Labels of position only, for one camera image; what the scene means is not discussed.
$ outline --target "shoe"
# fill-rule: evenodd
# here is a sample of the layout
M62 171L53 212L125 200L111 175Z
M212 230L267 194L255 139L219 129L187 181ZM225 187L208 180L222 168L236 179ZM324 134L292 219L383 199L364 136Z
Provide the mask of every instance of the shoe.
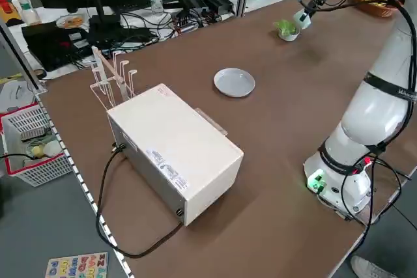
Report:
M388 273L362 257L352 257L351 266L359 278L397 278L397 276Z

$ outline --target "white plate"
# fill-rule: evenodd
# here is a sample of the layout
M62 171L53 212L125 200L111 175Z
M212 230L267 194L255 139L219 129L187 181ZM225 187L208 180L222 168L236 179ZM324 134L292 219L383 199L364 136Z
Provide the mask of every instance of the white plate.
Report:
M239 68L224 68L214 76L214 84L226 96L240 98L249 95L255 88L252 75Z

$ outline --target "plastic bottle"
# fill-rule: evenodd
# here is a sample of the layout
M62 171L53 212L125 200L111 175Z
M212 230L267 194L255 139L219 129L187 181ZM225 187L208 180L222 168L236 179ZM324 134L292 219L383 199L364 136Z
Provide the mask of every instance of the plastic bottle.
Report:
M162 0L151 0L152 13L156 16L164 14L164 7L162 6Z
M27 25L41 24L38 13L32 8L29 0L18 0L22 8L22 19Z

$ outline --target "brown table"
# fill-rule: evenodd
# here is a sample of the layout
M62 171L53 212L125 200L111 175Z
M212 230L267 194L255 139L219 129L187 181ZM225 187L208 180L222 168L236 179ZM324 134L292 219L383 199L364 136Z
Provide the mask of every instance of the brown table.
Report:
M299 9L283 1L126 55L138 69L137 90L165 83L245 153L221 199L149 256L128 259L136 277L325 277L361 235L307 190L302 164L336 127L392 21L349 8L318 14L296 42L282 42L272 23ZM214 74L227 67L254 76L247 98L214 88ZM96 199L113 138L93 82L89 70L78 71L49 82L41 99ZM414 122L390 147L393 166L417 163L416 134ZM381 207L395 184L388 172L376 176ZM105 193L104 217L123 249L142 251L177 224L122 156Z

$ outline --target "small plant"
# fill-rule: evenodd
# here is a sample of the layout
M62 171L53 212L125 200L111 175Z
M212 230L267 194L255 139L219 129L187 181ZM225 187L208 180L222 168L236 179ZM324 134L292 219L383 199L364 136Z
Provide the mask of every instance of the small plant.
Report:
M293 22L281 20L274 23L274 27L281 32L283 36L298 34L298 29Z

